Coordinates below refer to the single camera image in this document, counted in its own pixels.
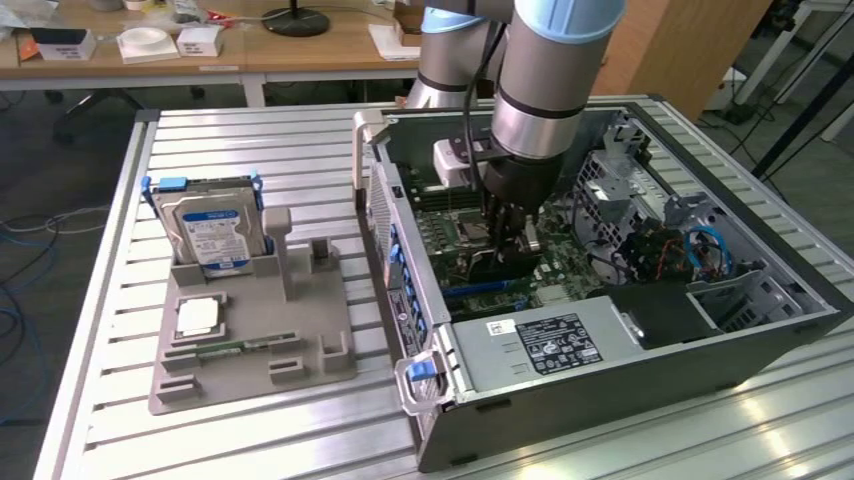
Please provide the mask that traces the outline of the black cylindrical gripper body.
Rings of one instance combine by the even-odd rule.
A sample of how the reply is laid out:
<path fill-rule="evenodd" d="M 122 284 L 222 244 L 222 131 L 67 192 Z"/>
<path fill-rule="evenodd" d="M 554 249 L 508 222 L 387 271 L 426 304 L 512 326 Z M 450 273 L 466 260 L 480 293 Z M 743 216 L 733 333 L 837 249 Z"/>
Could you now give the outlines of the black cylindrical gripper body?
<path fill-rule="evenodd" d="M 538 210 L 554 192 L 562 168 L 561 156 L 542 161 L 503 157 L 487 162 L 483 185 L 502 203 Z"/>

